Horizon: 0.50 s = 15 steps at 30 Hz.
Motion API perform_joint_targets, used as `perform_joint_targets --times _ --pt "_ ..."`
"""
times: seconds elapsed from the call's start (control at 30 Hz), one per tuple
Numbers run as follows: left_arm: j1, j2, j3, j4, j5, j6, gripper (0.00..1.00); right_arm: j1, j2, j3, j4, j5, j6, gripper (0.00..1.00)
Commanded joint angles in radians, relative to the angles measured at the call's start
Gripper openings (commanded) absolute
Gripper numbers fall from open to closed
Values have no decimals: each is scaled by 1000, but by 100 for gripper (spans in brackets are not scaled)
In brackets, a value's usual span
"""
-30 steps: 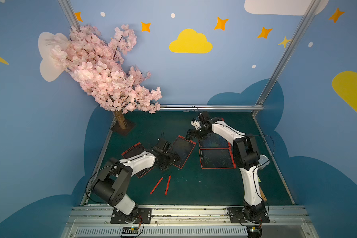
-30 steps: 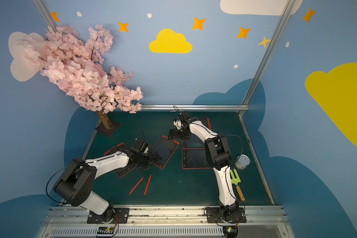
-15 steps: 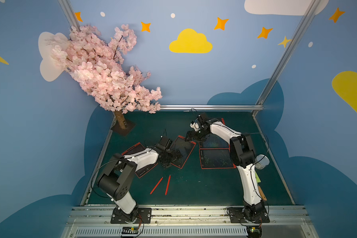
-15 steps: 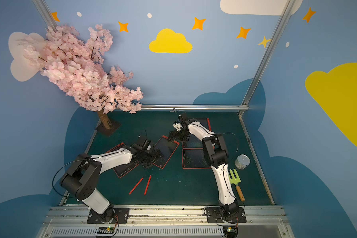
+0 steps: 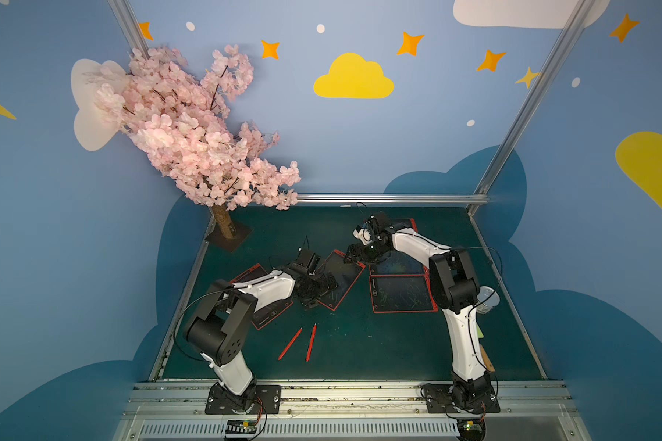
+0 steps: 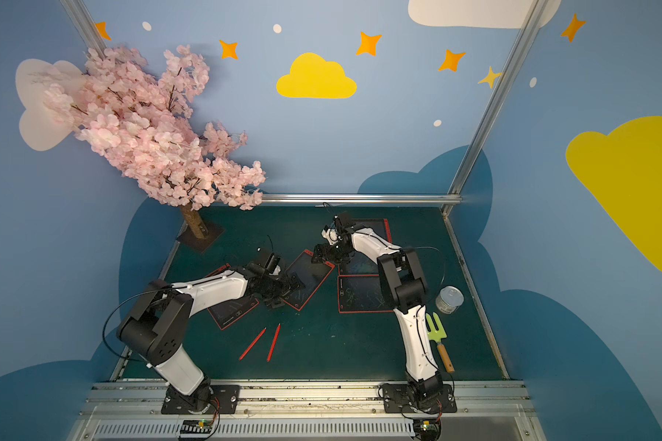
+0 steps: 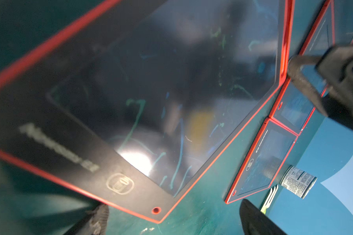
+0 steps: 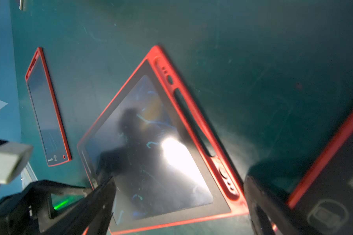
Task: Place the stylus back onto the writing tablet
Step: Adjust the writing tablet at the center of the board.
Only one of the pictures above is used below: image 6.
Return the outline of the colourful scribble red writing tablet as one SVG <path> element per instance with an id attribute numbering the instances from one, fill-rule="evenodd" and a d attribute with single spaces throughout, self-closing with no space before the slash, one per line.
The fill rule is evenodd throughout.
<path id="1" fill-rule="evenodd" d="M 378 266 L 363 253 L 353 252 L 338 265 L 338 272 L 342 276 L 377 276 Z"/>

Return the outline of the red stylus pair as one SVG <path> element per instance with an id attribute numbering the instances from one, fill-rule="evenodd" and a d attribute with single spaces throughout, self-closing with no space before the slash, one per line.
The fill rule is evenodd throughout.
<path id="1" fill-rule="evenodd" d="M 385 240 L 391 243 L 393 242 L 393 238 L 392 238 L 389 222 L 387 219 L 383 219 L 383 221 L 384 221 Z"/>

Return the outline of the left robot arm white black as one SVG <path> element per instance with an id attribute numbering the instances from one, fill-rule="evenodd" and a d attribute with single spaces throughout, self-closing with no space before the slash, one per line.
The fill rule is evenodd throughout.
<path id="1" fill-rule="evenodd" d="M 117 338 L 168 383 L 173 413 L 206 415 L 216 405 L 211 382 L 183 347 L 192 316 L 226 301 L 257 296 L 275 308 L 305 287 L 281 258 L 264 250 L 246 266 L 232 266 L 189 282 L 151 282 L 122 319 Z"/>

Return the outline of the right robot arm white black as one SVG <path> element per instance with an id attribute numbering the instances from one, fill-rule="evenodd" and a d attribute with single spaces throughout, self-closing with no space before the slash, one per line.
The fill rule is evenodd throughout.
<path id="1" fill-rule="evenodd" d="M 324 227 L 322 237 L 325 241 L 314 248 L 314 261 L 339 265 L 360 253 L 377 264 L 382 296 L 393 308 L 405 347 L 408 404 L 431 413 L 441 405 L 444 383 L 428 339 L 428 281 L 416 250 L 382 239 L 346 212 Z"/>

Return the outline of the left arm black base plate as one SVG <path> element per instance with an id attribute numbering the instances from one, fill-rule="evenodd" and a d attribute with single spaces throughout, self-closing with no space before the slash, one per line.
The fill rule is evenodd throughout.
<path id="1" fill-rule="evenodd" d="M 173 386 L 167 388 L 162 415 L 233 415 L 241 388 L 234 384 L 216 385 L 204 382 L 191 395 Z"/>

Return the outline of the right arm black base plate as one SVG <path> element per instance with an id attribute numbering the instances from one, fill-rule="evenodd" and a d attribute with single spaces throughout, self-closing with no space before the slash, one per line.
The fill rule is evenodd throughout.
<path id="1" fill-rule="evenodd" d="M 451 385 L 441 385 L 429 395 L 420 393 L 406 383 L 382 383 L 378 391 L 386 413 L 456 413 L 457 403 Z"/>

